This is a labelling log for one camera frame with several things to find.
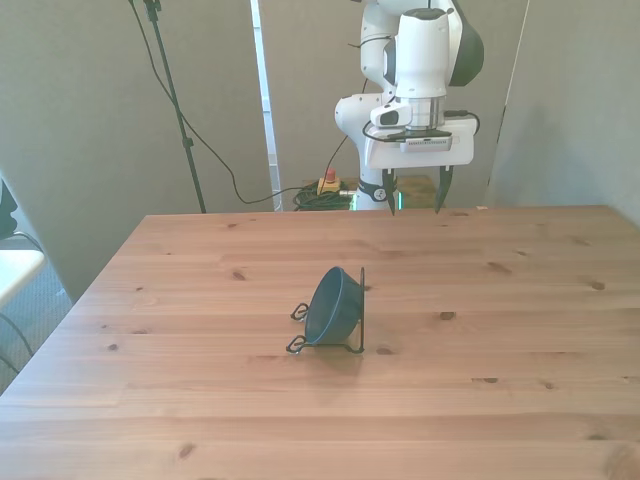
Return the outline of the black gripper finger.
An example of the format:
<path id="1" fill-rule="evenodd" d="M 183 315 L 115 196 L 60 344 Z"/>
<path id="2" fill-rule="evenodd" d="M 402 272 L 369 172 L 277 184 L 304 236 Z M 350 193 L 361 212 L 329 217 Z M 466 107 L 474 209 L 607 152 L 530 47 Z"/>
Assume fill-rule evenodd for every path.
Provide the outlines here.
<path id="1" fill-rule="evenodd" d="M 385 169 L 383 171 L 383 187 L 386 194 L 387 203 L 392 214 L 396 213 L 395 192 L 397 189 L 395 171 Z"/>
<path id="2" fill-rule="evenodd" d="M 435 196 L 435 212 L 439 213 L 448 195 L 453 178 L 452 166 L 441 166 L 439 171 L 439 185 Z"/>

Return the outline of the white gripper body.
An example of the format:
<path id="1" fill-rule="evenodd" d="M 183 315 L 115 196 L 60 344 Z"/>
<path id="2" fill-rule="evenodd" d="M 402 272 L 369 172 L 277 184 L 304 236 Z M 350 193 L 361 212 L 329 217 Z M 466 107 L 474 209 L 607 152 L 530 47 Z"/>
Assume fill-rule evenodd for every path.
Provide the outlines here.
<path id="1" fill-rule="evenodd" d="M 410 169 L 468 165 L 474 158 L 476 119 L 446 118 L 441 130 L 448 136 L 427 136 L 383 142 L 389 131 L 369 127 L 363 162 L 370 169 Z"/>

